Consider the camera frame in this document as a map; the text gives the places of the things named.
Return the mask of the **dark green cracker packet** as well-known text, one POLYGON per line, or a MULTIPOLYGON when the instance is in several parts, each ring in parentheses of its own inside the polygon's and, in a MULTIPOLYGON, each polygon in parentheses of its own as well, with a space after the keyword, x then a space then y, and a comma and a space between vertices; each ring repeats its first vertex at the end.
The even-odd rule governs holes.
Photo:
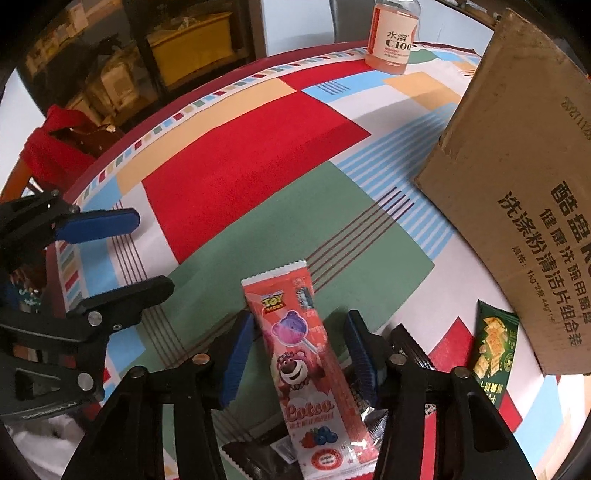
POLYGON ((519 326, 520 320, 515 314, 478 301, 472 370, 497 409, 507 391, 519 326))

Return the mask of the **yellow storage box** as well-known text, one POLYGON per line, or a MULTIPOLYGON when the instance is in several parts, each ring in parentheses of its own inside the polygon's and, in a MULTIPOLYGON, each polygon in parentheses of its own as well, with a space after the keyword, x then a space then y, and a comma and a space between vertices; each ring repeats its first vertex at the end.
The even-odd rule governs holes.
POLYGON ((147 36, 166 87, 233 54, 231 12, 205 17, 183 17, 176 29, 160 29, 147 36))

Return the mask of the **pink drink bottle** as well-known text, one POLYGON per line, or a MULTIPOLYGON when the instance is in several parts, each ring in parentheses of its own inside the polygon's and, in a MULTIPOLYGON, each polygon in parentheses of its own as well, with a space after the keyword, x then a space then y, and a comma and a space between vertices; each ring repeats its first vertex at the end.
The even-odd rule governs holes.
POLYGON ((376 1, 366 63, 393 75, 405 72, 417 39, 422 7, 417 0, 376 1))

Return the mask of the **brown cardboard box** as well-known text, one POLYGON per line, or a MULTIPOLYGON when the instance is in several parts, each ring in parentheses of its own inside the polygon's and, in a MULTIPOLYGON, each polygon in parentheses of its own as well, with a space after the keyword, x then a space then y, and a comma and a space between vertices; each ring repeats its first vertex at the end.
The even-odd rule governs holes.
POLYGON ((590 81, 507 11, 416 180, 520 317, 542 371, 590 370, 590 81))

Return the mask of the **pink Lotso lollipop packet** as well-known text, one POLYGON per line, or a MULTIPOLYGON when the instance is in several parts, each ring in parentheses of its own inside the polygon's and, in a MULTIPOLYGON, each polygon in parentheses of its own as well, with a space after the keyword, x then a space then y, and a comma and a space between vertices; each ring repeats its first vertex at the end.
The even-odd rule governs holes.
POLYGON ((262 331, 290 443, 305 479, 359 479, 379 450, 314 304, 304 260, 242 280, 262 331))

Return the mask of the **red cloth on chair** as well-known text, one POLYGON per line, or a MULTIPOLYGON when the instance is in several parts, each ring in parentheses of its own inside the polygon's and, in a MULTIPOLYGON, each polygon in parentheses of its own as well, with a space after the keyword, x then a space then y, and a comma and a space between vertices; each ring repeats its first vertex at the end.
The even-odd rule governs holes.
POLYGON ((67 191, 124 133, 85 113, 52 105, 25 142, 20 158, 43 190, 67 191))

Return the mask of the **colourful patchwork tablecloth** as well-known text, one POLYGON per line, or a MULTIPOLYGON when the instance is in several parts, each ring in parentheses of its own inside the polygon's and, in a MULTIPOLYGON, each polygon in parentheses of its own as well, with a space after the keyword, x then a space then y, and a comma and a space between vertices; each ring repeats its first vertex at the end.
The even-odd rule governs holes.
POLYGON ((449 369, 463 364, 477 304, 507 308, 489 271, 414 186, 480 63, 414 48, 400 77, 360 48, 276 55, 196 90, 130 131, 69 189, 82 210, 132 207, 133 233, 59 243, 60 305, 157 275, 173 295, 108 344, 104 390, 142 365, 173 367, 242 309, 242 279, 305 260, 335 353, 342 315, 403 324, 449 369))

